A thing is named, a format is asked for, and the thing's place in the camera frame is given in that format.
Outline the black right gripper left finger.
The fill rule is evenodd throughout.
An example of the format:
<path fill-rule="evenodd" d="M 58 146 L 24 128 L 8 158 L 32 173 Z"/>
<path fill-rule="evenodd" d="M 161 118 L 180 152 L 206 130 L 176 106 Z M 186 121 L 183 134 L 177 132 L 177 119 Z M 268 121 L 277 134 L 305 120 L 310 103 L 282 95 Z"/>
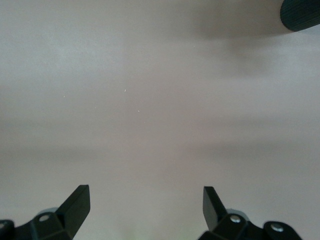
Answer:
<path fill-rule="evenodd" d="M 90 187 L 79 185 L 58 207 L 42 211 L 27 223 L 15 226 L 0 221 L 2 240 L 72 240 L 90 212 Z"/>

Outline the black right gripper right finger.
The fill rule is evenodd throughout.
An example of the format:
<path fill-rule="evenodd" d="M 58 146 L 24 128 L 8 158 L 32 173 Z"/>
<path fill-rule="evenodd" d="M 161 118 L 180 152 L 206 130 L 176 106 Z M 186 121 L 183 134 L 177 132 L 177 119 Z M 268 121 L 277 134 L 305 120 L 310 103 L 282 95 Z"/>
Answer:
<path fill-rule="evenodd" d="M 202 211 L 208 230 L 200 240 L 300 240 L 288 224 L 267 221 L 263 227 L 254 225 L 248 216 L 236 209 L 225 208 L 212 186 L 203 188 Z"/>

